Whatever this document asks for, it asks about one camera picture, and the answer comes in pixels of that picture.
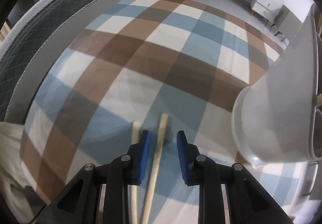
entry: white tile floor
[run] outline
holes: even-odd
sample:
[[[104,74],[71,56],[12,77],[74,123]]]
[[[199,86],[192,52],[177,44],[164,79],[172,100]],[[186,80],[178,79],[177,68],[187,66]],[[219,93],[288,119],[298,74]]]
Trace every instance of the white tile floor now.
[[[270,25],[265,25],[264,21],[256,16],[250,14],[250,6],[249,9],[247,5],[243,5],[240,1],[236,0],[192,0],[197,1],[208,6],[212,6],[214,8],[225,11],[247,23],[254,26],[269,38],[274,40],[279,46],[285,49],[286,45],[282,43],[277,37],[274,37],[274,33],[269,31]]]

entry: metal screw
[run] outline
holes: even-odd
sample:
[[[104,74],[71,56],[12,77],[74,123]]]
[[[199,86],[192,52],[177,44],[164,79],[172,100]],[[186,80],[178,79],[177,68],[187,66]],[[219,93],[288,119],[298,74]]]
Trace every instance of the metal screw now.
[[[238,164],[238,163],[237,163],[237,164],[235,164],[235,165],[234,165],[234,169],[235,169],[235,170],[239,170],[239,171],[241,171],[243,168],[244,168],[244,167],[243,167],[243,165],[242,165],[242,164]]]
[[[198,161],[203,162],[203,161],[205,161],[205,160],[206,160],[206,157],[205,157],[204,155],[198,155],[198,156],[196,157],[196,159],[197,159]]]
[[[128,154],[125,154],[121,157],[121,161],[129,161],[130,160],[130,156]]]
[[[94,165],[92,163],[88,163],[84,166],[84,169],[85,170],[92,170],[92,169],[94,169]]]

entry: white cloth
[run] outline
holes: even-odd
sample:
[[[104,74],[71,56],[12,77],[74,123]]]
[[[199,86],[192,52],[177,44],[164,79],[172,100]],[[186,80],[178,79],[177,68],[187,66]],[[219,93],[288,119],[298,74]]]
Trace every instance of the white cloth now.
[[[0,122],[0,191],[17,220],[27,223],[34,215],[23,194],[24,187],[29,184],[19,156],[23,127]]]

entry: floor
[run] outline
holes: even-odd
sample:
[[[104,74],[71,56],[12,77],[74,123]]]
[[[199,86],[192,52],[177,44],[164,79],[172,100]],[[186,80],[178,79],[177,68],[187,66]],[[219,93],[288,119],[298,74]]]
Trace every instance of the floor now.
[[[275,41],[281,48],[285,48],[286,44],[283,43],[279,38],[274,37],[276,32],[271,32],[270,24],[265,24],[265,20],[260,16],[253,16],[251,15],[251,9],[249,4],[243,0],[193,0],[198,1],[200,3],[215,7],[217,9],[221,9],[233,16],[247,22],[248,24],[252,25],[253,27],[260,30],[270,39]]]
[[[186,187],[181,177],[179,130],[216,162],[244,164],[289,209],[301,164],[253,169],[231,133],[238,93],[283,49],[255,17],[228,1],[122,0],[65,49],[36,94],[21,145],[22,168],[46,203],[84,164],[110,163],[126,153],[134,120],[151,132],[149,171],[164,112],[167,141],[149,223],[197,222],[199,191]],[[247,22],[218,8],[240,12]],[[139,209],[146,184],[147,178],[138,189]]]

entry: checkered carpet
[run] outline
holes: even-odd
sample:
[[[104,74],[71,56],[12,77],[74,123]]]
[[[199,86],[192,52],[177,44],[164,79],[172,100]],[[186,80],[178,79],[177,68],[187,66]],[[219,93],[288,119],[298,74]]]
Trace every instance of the checkered carpet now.
[[[215,161],[245,164],[287,211],[302,164],[252,169],[231,134],[238,93],[282,51],[251,25],[195,1],[122,0],[65,49],[41,84],[25,123],[23,170],[49,203],[84,164],[126,153],[134,120],[152,133],[152,157],[160,115],[168,113],[149,223],[197,221],[198,187],[182,180],[179,130]]]

